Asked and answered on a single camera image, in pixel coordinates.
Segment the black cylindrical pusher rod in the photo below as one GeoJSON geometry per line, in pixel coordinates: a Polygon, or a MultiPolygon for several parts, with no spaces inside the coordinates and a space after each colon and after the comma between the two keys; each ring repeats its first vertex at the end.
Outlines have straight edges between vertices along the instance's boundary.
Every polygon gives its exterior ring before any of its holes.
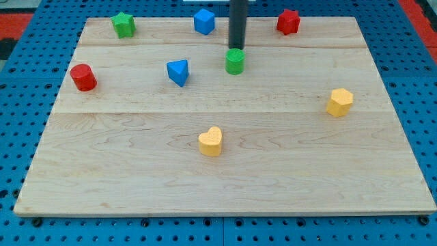
{"type": "Polygon", "coordinates": [[[244,49],[247,13],[247,0],[229,1],[228,47],[230,49],[244,49]]]}

